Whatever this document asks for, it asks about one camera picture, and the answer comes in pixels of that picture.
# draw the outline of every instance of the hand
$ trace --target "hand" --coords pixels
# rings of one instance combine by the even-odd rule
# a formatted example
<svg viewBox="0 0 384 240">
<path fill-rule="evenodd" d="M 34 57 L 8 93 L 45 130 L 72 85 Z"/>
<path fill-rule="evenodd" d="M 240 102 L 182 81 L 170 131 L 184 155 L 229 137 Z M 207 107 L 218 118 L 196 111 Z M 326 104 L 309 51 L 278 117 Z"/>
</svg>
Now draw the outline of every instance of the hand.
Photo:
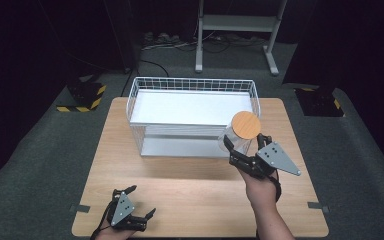
<svg viewBox="0 0 384 240">
<path fill-rule="evenodd" d="M 99 232 L 96 240 L 126 240 L 136 232 L 134 230 L 116 230 L 110 227 L 107 221 L 102 223 L 101 229 L 103 230 Z"/>
<path fill-rule="evenodd" d="M 294 239 L 288 226 L 277 211 L 275 185 L 268 178 L 256 179 L 240 169 L 238 170 L 246 184 L 246 195 L 254 210 L 260 239 Z M 278 178 L 276 171 L 271 176 Z"/>
<path fill-rule="evenodd" d="M 268 178 L 256 179 L 241 170 L 239 173 L 245 181 L 246 195 L 254 211 L 276 209 L 276 187 Z M 273 172 L 271 176 L 278 178 L 276 172 Z"/>
</svg>

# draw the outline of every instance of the gray carpet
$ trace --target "gray carpet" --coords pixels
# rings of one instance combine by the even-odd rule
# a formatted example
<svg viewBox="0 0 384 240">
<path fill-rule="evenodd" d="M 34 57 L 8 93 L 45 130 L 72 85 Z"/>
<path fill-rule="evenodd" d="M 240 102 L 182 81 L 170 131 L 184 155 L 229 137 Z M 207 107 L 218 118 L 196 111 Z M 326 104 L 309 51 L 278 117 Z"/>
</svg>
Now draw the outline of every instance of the gray carpet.
<svg viewBox="0 0 384 240">
<path fill-rule="evenodd" d="M 261 46 L 205 52 L 201 74 L 194 71 L 194 51 L 147 50 L 141 59 L 164 66 L 170 77 L 252 79 L 259 97 L 281 98 L 320 203 L 329 209 L 325 239 L 384 239 L 384 156 L 341 90 L 334 95 L 346 117 L 303 115 L 293 91 L 297 86 L 281 84 L 295 47 L 275 45 L 277 77 L 269 73 Z M 215 51 L 220 46 L 206 48 Z M 166 76 L 160 67 L 140 62 L 129 83 L 138 73 Z M 120 96 L 127 78 L 117 72 L 102 75 L 98 82 L 107 89 L 97 110 L 88 113 L 57 112 L 55 105 L 69 98 L 64 90 L 19 143 L 0 171 L 0 239 L 77 239 L 71 234 L 73 209 L 80 202 L 111 100 Z M 129 91 L 127 87 L 123 96 Z"/>
</svg>

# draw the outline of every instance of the metal wire rack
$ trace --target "metal wire rack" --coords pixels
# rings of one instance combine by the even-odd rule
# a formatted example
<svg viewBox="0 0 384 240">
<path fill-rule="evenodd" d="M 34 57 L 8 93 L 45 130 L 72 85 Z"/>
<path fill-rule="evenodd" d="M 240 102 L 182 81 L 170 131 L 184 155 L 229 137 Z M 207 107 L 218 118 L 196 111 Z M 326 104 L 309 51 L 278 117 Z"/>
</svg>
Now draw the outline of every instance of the metal wire rack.
<svg viewBox="0 0 384 240">
<path fill-rule="evenodd" d="M 260 117 L 252 80 L 137 77 L 126 108 L 143 156 L 226 157 L 217 138 L 239 111 Z"/>
</svg>

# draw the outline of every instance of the orange disc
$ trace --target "orange disc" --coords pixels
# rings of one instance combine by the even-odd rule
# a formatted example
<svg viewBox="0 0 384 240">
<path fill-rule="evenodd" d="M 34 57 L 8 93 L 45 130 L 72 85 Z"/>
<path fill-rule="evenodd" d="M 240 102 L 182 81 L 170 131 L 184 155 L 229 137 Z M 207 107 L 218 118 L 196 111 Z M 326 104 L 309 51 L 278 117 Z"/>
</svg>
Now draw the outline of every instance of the orange disc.
<svg viewBox="0 0 384 240">
<path fill-rule="evenodd" d="M 252 112 L 242 111 L 235 114 L 232 119 L 232 128 L 236 135 L 242 139 L 253 139 L 261 130 L 258 117 Z"/>
</svg>

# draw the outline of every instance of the black backdrop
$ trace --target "black backdrop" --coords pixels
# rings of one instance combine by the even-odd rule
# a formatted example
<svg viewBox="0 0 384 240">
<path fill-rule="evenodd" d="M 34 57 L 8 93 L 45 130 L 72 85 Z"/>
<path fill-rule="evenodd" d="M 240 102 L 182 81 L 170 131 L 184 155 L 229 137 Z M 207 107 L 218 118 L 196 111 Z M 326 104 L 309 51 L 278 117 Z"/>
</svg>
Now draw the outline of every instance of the black backdrop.
<svg viewBox="0 0 384 240">
<path fill-rule="evenodd" d="M 284 83 L 331 84 L 332 66 L 384 153 L 384 1 L 317 1 Z"/>
<path fill-rule="evenodd" d="M 35 1 L 0 1 L 0 168 L 71 70 Z"/>
<path fill-rule="evenodd" d="M 199 0 L 135 0 L 131 3 L 137 9 L 140 29 L 143 32 L 152 32 L 154 36 L 160 33 L 179 35 L 181 40 L 193 41 Z M 279 3 L 279 0 L 209 0 L 205 1 L 204 13 L 276 16 Z M 315 3 L 316 0 L 288 0 L 277 36 L 278 42 L 298 42 Z M 237 34 L 243 37 L 269 37 L 264 33 Z"/>
</svg>

